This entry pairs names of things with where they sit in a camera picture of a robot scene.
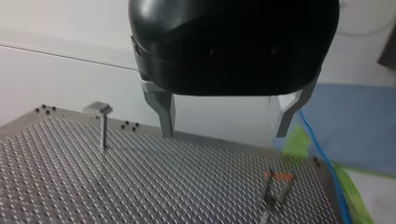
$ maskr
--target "metal peg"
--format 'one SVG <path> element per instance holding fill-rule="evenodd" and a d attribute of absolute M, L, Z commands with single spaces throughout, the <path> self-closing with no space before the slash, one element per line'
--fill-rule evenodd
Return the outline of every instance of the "metal peg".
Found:
<path fill-rule="evenodd" d="M 107 115 L 113 111 L 113 108 L 105 103 L 95 102 L 84 107 L 83 112 L 88 115 L 94 115 L 101 118 L 101 142 L 100 147 L 107 149 L 106 132 L 107 132 Z"/>

